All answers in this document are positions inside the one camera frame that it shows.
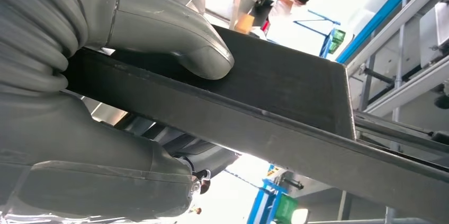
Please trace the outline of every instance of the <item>aluminum rail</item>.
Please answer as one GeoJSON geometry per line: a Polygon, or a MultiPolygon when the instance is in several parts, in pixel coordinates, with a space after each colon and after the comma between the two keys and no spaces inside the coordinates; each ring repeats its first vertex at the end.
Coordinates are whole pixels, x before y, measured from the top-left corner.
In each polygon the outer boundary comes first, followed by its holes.
{"type": "Polygon", "coordinates": [[[387,42],[401,27],[407,23],[429,0],[410,0],[406,7],[401,10],[374,39],[360,51],[360,53],[348,64],[348,75],[356,73],[361,64],[373,55],[382,45],[387,42]]]}
{"type": "Polygon", "coordinates": [[[432,141],[431,136],[367,113],[354,111],[355,127],[373,136],[408,145],[440,156],[449,156],[449,146],[432,141]]]}
{"type": "Polygon", "coordinates": [[[449,56],[443,58],[421,74],[403,84],[399,89],[374,102],[364,112],[382,117],[395,107],[402,106],[428,92],[449,78],[449,56]]]}

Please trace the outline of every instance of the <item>green bin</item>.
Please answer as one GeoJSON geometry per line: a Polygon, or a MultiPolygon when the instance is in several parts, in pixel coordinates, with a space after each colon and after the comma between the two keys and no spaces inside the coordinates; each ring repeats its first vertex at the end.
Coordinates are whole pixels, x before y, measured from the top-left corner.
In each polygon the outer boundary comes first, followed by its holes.
{"type": "Polygon", "coordinates": [[[290,224],[293,212],[298,208],[298,202],[285,194],[281,196],[274,219],[276,223],[290,224]]]}

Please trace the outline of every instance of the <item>blue rail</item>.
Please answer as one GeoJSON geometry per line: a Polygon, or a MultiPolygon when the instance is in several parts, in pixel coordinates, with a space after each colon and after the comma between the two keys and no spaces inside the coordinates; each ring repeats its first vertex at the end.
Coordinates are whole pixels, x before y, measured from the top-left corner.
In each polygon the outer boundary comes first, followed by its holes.
{"type": "Polygon", "coordinates": [[[345,63],[355,51],[370,37],[371,33],[393,12],[402,0],[387,0],[363,30],[355,37],[349,46],[337,57],[336,61],[345,63]]]}

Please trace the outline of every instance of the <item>green crate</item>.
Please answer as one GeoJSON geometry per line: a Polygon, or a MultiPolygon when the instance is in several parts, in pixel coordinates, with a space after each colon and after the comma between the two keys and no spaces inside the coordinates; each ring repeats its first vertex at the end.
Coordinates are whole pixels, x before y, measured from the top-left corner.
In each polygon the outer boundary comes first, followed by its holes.
{"type": "Polygon", "coordinates": [[[293,212],[298,208],[298,202],[285,194],[281,196],[274,218],[277,223],[290,224],[293,212]]]}
{"type": "Polygon", "coordinates": [[[335,29],[334,32],[334,38],[332,39],[332,41],[334,42],[338,42],[339,44],[341,44],[343,42],[343,40],[345,39],[345,35],[346,32],[339,30],[339,29],[335,29]]]}

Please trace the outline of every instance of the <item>white shirt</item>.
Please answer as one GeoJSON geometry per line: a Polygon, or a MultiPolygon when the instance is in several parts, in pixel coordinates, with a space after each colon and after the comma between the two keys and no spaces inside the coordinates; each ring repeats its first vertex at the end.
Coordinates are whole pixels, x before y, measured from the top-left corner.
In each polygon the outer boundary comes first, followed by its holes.
{"type": "Polygon", "coordinates": [[[281,0],[276,0],[273,3],[273,7],[271,8],[270,13],[268,14],[268,18],[270,22],[281,20],[294,20],[290,16],[291,15],[298,16],[298,14],[300,14],[301,11],[304,11],[304,9],[305,6],[300,6],[297,5],[296,3],[293,3],[293,6],[290,8],[285,2],[281,0]]]}

